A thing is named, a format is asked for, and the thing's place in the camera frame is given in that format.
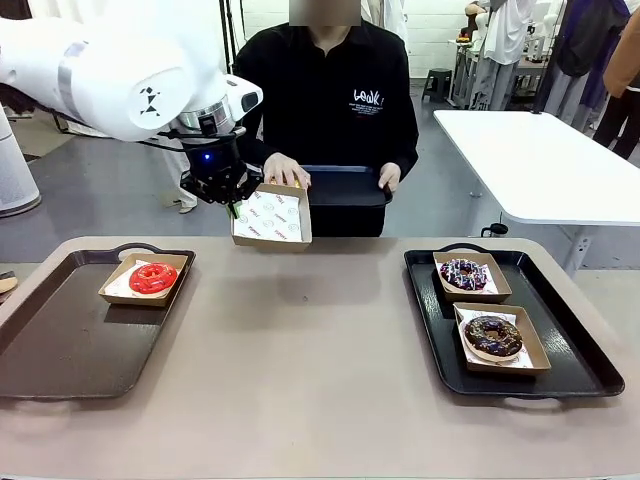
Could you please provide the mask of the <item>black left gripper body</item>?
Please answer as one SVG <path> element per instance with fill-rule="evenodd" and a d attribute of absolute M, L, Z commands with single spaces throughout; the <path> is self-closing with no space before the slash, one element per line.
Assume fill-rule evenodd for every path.
<path fill-rule="evenodd" d="M 189 169 L 180 187 L 206 203 L 233 206 L 247 200 L 263 183 L 260 167 L 240 156 L 235 133 L 207 138 L 201 143 L 182 142 Z"/>

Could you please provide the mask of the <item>person's right hand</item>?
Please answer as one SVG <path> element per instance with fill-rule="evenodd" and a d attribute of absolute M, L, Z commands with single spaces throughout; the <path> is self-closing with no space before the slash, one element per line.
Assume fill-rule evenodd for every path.
<path fill-rule="evenodd" d="M 307 189 L 311 175 L 294 159 L 276 152 L 264 163 L 264 180 L 267 184 Z"/>

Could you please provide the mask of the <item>person's left hand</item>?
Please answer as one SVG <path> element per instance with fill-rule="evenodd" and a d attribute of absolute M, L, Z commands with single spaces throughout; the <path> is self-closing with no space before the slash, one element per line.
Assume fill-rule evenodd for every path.
<path fill-rule="evenodd" d="M 395 193 L 402 178 L 399 165 L 393 162 L 384 164 L 380 169 L 378 187 L 386 192 Z"/>

